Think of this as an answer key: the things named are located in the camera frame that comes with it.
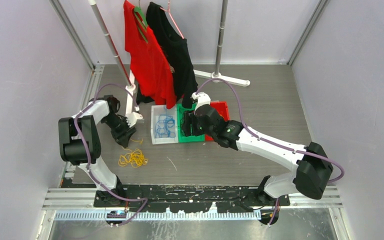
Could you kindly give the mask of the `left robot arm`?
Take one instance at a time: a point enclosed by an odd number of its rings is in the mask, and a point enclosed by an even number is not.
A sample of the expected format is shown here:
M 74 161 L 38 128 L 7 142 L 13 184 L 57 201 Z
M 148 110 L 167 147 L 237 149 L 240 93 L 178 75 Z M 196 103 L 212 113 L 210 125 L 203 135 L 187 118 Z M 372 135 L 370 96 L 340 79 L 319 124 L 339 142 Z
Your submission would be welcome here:
M 58 121 L 59 152 L 64 162 L 83 170 L 96 185 L 97 193 L 113 206 L 121 206 L 126 193 L 120 179 L 102 158 L 97 124 L 107 125 L 114 141 L 127 148 L 136 128 L 119 115 L 120 101 L 113 95 L 91 100 L 85 109 Z

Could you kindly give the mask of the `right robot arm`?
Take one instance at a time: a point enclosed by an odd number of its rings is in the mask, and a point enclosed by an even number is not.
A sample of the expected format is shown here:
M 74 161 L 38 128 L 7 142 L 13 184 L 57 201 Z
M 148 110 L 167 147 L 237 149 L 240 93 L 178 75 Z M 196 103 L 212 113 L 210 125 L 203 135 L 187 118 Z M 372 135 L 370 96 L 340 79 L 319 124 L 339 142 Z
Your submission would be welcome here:
M 181 128 L 188 137 L 208 135 L 222 148 L 249 152 L 287 168 L 287 173 L 267 175 L 259 184 L 255 197 L 266 206 L 295 193 L 321 199 L 334 170 L 321 145 L 294 144 L 262 134 L 240 121 L 225 120 L 209 104 L 186 110 Z

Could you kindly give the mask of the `green plastic bin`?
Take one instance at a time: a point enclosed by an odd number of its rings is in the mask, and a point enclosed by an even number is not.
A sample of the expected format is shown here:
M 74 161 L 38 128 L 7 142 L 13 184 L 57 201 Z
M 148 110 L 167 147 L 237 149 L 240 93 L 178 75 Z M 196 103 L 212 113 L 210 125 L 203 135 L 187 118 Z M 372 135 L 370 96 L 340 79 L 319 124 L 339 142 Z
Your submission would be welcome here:
M 182 124 L 183 124 L 183 115 L 185 111 L 189 111 L 189 108 L 184 108 L 181 103 L 176 104 L 176 110 L 177 110 L 177 136 L 178 136 L 178 142 L 179 143 L 193 143 L 193 142 L 204 142 L 205 136 L 185 136 L 184 131 L 182 130 Z

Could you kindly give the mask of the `white plastic bin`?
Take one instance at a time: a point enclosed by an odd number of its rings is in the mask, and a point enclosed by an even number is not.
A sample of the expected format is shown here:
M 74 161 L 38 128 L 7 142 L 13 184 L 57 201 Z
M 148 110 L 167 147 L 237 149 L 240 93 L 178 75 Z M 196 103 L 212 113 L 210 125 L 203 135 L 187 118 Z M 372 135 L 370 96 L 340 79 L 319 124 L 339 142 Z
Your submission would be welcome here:
M 151 107 L 150 134 L 153 145 L 177 144 L 177 108 L 170 109 L 166 105 Z

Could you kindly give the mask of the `red plastic bin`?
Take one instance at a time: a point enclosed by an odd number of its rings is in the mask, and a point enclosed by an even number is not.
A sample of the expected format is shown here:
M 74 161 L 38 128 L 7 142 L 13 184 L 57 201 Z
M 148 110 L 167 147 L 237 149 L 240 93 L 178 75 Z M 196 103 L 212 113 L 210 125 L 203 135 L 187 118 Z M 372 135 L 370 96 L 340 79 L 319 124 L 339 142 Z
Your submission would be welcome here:
M 221 134 L 226 131 L 230 120 L 227 102 L 211 102 L 201 106 L 197 112 L 199 112 L 199 120 L 205 133 L 205 141 L 212 142 L 213 137 L 216 137 L 216 140 L 221 138 Z

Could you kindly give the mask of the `left rack pole with base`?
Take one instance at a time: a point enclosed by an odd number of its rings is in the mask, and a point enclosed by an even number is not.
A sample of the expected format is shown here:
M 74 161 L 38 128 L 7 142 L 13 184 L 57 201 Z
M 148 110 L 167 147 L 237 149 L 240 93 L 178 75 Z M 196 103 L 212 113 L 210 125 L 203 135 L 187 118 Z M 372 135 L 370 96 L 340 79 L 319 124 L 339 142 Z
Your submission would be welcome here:
M 88 4 L 90 5 L 92 11 L 93 11 L 93 14 L 100 26 L 100 29 L 104 35 L 104 38 L 110 48 L 110 51 L 111 51 L 111 54 L 113 56 L 113 58 L 115 59 L 116 61 L 116 64 L 119 68 L 119 70 L 121 71 L 121 73 L 123 74 L 124 76 L 124 80 L 125 80 L 125 83 L 126 83 L 126 91 L 127 91 L 127 99 L 126 99 L 126 108 L 125 108 L 125 114 L 127 117 L 133 117 L 134 116 L 134 110 L 136 110 L 136 108 L 134 107 L 133 105 L 133 100 L 134 100 L 134 97 L 133 97 L 133 93 L 135 92 L 136 90 L 136 86 L 134 83 L 132 83 L 130 81 L 130 75 L 128 74 L 123 62 L 122 62 L 122 59 L 119 55 L 119 52 L 115 46 L 115 43 L 111 37 L 111 34 L 105 24 L 105 21 L 101 15 L 101 12 L 99 10 L 99 7 L 97 5 L 97 2 L 95 0 L 88 0 Z

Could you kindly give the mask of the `red t-shirt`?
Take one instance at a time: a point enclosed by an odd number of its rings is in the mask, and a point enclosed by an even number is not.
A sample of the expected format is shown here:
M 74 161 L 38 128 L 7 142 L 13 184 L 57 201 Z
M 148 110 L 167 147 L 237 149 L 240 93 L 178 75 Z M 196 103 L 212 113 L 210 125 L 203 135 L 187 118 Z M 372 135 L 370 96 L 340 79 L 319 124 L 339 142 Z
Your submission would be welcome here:
M 136 103 L 155 102 L 171 109 L 176 105 L 177 97 L 169 63 L 149 25 L 146 31 L 148 43 L 141 37 L 134 7 L 137 6 L 127 0 L 123 3 L 125 51 L 130 54 L 130 70 L 137 81 Z

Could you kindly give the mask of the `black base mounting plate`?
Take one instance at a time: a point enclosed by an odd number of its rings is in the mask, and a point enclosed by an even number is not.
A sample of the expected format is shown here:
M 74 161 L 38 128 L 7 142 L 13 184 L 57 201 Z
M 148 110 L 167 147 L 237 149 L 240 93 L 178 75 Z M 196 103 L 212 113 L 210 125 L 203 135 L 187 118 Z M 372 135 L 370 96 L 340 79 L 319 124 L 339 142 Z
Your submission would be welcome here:
M 124 185 L 122 197 L 125 202 L 113 198 L 107 192 L 97 191 L 93 206 L 96 208 L 127 207 L 130 213 L 142 205 L 142 198 L 148 201 L 142 212 L 163 213 L 207 213 L 215 206 L 217 213 L 250 213 L 267 207 L 269 210 L 279 204 L 289 206 L 288 195 L 279 200 L 268 198 L 257 186 L 240 185 Z

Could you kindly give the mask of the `black t-shirt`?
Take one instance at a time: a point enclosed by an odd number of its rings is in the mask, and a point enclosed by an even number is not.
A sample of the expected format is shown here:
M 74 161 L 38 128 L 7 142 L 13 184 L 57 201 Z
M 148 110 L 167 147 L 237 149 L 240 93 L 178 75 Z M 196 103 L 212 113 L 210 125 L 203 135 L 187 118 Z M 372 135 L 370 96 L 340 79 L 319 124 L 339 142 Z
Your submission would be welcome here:
M 197 90 L 198 84 L 187 39 L 176 32 L 162 7 L 155 2 L 149 3 L 145 19 L 168 61 L 177 101 L 181 100 L 184 108 L 191 108 L 191 95 Z

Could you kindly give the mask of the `green clothes hanger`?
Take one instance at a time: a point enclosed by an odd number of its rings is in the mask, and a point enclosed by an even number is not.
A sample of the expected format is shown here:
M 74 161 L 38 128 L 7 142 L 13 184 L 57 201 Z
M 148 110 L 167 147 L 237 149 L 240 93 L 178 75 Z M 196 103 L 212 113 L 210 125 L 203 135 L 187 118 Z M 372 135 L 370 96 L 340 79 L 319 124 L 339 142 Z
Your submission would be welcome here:
M 148 43 L 148 38 L 147 38 L 147 29 L 148 29 L 148 23 L 146 21 L 146 17 L 144 13 L 142 12 L 142 9 L 139 6 L 135 6 L 133 8 L 133 15 L 135 17 L 135 24 L 136 27 L 145 41 L 145 43 Z

